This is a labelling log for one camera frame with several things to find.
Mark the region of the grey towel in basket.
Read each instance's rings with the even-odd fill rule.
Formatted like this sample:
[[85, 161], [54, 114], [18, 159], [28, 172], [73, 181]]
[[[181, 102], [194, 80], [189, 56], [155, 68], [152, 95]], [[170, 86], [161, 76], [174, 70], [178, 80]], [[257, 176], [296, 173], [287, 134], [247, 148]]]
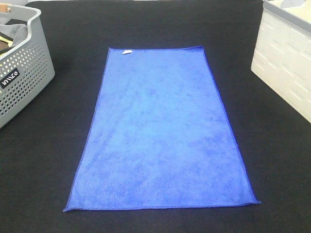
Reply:
[[1, 25], [0, 35], [6, 35], [13, 39], [13, 46], [24, 41], [28, 36], [27, 26], [25, 24]]

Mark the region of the blue microfiber towel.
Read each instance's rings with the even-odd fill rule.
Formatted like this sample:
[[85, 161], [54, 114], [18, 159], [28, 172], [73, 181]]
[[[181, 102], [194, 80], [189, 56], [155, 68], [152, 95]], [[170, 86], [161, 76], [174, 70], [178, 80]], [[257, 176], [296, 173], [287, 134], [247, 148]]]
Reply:
[[109, 49], [65, 210], [257, 202], [203, 47]]

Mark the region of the grey perforated laundry basket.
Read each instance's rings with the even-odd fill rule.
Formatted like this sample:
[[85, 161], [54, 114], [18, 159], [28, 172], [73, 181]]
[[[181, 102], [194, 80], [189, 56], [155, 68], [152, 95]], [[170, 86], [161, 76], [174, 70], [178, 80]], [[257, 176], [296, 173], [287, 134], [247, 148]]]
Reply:
[[36, 8], [0, 5], [2, 18], [27, 23], [27, 38], [0, 57], [0, 125], [26, 107], [54, 78], [55, 71]]

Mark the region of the yellow cloth in basket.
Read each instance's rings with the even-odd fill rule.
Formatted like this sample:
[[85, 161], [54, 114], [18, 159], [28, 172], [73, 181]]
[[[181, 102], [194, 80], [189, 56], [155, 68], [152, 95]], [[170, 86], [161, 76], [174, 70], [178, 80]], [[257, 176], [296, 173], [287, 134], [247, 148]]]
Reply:
[[13, 39], [10, 37], [7, 37], [6, 35], [0, 36], [1, 43], [6, 43], [8, 47], [11, 47], [13, 44]]

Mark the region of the white plastic storage crate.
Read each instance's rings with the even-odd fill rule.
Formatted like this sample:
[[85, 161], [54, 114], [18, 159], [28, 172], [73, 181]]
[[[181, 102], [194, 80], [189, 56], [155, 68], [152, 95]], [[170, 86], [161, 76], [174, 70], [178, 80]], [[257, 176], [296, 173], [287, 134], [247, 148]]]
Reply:
[[311, 2], [265, 0], [251, 70], [311, 119]]

